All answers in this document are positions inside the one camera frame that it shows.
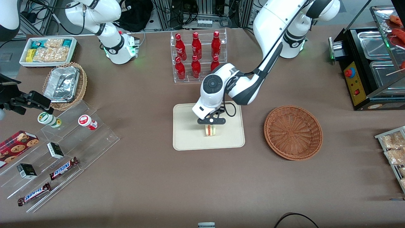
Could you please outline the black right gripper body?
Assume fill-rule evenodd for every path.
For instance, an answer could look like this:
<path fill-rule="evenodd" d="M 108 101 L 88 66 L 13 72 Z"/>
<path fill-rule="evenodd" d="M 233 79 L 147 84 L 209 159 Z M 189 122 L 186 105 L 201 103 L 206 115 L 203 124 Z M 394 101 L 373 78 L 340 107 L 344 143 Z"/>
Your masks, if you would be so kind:
<path fill-rule="evenodd" d="M 0 74 L 0 105 L 10 102 L 20 102 L 21 92 L 19 91 L 18 84 L 21 82 L 11 79 L 3 74 Z"/>

